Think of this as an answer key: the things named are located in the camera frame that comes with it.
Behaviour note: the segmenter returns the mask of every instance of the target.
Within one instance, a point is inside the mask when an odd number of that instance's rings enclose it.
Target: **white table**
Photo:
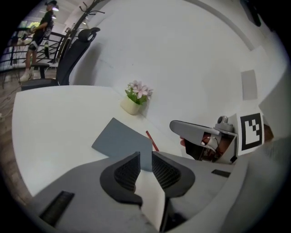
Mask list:
[[[122,98],[100,86],[46,87],[16,94],[13,147],[32,196],[72,168],[106,158],[91,146],[113,117],[144,136],[148,130],[160,151],[181,156],[179,141],[170,141],[143,116],[125,112],[119,105]],[[159,228],[165,197],[153,173],[141,171],[136,194],[143,198],[143,213]]]

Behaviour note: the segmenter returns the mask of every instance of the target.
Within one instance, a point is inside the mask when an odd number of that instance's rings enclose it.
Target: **black chair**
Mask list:
[[[21,85],[21,90],[25,91],[46,86],[68,85],[70,73],[72,72],[79,59],[83,56],[85,51],[89,48],[91,42],[95,39],[96,33],[98,31],[100,31],[99,28],[92,28],[84,29],[79,33],[78,39],[72,44],[71,48],[66,52],[64,58],[59,63],[55,79],[45,78],[45,68],[49,67],[49,64],[32,64],[32,67],[40,68],[41,78],[23,82]]]

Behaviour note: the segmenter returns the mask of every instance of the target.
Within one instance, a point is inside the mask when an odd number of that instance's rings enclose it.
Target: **potted plant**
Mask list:
[[[127,85],[126,96],[120,106],[131,115],[136,115],[143,103],[151,99],[153,90],[134,80]]]

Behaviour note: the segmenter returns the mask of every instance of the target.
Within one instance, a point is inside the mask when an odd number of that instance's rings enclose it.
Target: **finger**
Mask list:
[[[182,141],[180,142],[180,144],[181,144],[182,146],[184,146],[184,147],[186,146],[184,140],[182,140]]]

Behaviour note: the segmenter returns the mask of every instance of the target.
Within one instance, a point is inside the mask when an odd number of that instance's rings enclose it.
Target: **red stick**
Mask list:
[[[153,142],[153,146],[155,148],[156,151],[159,151],[158,147],[156,146],[154,140],[152,139],[150,133],[148,131],[146,131],[147,136],[149,137],[149,139],[151,139],[151,141]]]

